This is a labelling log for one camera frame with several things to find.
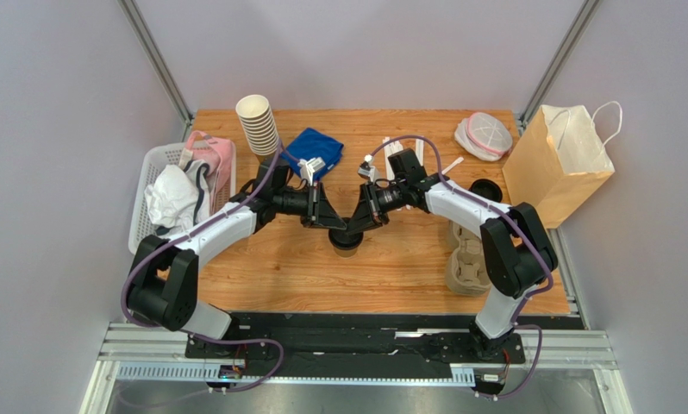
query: black round object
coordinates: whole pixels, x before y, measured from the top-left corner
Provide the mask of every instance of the black round object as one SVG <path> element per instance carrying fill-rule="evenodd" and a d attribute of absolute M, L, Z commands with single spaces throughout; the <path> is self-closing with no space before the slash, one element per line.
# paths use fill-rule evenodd
<path fill-rule="evenodd" d="M 348 217 L 343 217 L 342 220 L 345 223 L 349 223 Z M 364 233 L 348 235 L 346 230 L 330 229 L 328 231 L 328 240 L 339 250 L 354 250 L 365 240 L 365 235 Z"/>
<path fill-rule="evenodd" d="M 469 187 L 469 191 L 491 201 L 498 203 L 502 201 L 502 190 L 499 189 L 497 183 L 489 179 L 478 179 L 474 181 L 472 186 Z"/>

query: reflective floor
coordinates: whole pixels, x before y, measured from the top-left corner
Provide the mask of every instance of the reflective floor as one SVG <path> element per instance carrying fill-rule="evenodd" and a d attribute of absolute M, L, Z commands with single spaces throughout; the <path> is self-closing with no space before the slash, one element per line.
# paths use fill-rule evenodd
<path fill-rule="evenodd" d="M 505 389 L 516 386 L 523 374 L 510 370 Z M 118 382 L 115 389 L 128 402 L 147 405 L 173 400 L 204 388 L 199 383 L 135 381 Z M 471 390 L 452 387 L 263 385 L 227 396 L 205 393 L 152 410 L 132 408 L 113 398 L 107 412 L 596 414 L 604 413 L 604 409 L 592 371 L 575 370 L 539 371 L 520 394 L 498 402 L 475 398 Z"/>

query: plastic basket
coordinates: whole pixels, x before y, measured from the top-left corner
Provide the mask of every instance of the plastic basket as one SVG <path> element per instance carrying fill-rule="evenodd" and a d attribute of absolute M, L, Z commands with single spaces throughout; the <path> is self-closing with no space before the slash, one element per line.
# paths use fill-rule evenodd
<path fill-rule="evenodd" d="M 130 234 L 128 239 L 128 248 L 132 254 L 135 254 L 137 247 L 140 245 L 142 239 L 148 235 L 154 235 L 156 226 L 150 223 L 147 217 L 147 205 L 145 204 L 145 187 L 155 182 L 163 169 L 169 164 L 178 164 L 181 158 L 181 152 L 184 149 L 184 143 L 168 144 L 162 147 L 155 147 L 145 154 L 145 159 L 142 161 L 142 171 L 140 173 L 140 180 L 137 183 L 137 193 L 134 196 L 134 207 L 132 211 L 132 223 L 130 224 Z M 232 159 L 232 174 L 229 176 L 229 181 L 222 188 L 216 196 L 217 200 L 223 198 L 223 203 L 229 201 L 232 197 L 233 191 L 236 191 L 236 170 L 237 170 L 237 153 Z"/>

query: wooden tabletop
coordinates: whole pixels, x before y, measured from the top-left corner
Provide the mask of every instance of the wooden tabletop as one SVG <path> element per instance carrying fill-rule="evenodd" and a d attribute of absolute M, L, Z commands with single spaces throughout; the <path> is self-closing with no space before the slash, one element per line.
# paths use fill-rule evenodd
<path fill-rule="evenodd" d="M 485 111 L 517 139 L 512 112 Z M 344 144 L 340 164 L 323 179 L 328 199 L 341 216 L 351 216 L 363 180 L 357 167 L 386 136 L 425 135 L 441 153 L 443 166 L 459 156 L 464 162 L 448 175 L 468 188 L 475 179 L 497 182 L 509 203 L 503 160 L 483 162 L 453 140 L 453 131 L 468 110 L 276 110 L 284 144 L 307 127 Z M 195 130 L 229 138 L 237 146 L 237 190 L 256 175 L 259 162 L 247 145 L 233 110 L 198 111 Z M 401 141 L 415 147 L 413 141 Z M 385 154 L 375 165 L 385 174 Z M 435 172 L 428 146 L 424 165 Z M 476 313 L 486 294 L 469 298 L 452 293 L 444 282 L 451 251 L 445 243 L 447 220 L 420 210 L 393 211 L 390 224 L 365 232 L 355 256 L 335 254 L 323 229 L 304 229 L 298 217 L 279 215 L 258 234 L 216 256 L 201 272 L 199 298 L 229 311 L 391 312 L 416 314 Z M 568 303 L 558 272 L 553 290 L 538 295 L 527 313 L 566 314 Z"/>

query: blue cloth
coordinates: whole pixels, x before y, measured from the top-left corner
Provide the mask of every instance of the blue cloth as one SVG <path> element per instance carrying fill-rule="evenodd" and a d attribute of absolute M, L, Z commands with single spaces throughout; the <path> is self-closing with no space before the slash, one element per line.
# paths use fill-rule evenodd
<path fill-rule="evenodd" d="M 344 144 L 334 138 L 324 135 L 313 128 L 307 128 L 285 149 L 298 159 L 312 160 L 315 157 L 321 157 L 326 166 L 314 174 L 314 180 L 318 181 L 339 163 L 343 148 Z M 293 172 L 300 177 L 301 167 L 298 166 L 298 163 L 293 161 L 287 154 L 283 154 L 283 158 L 291 164 Z"/>

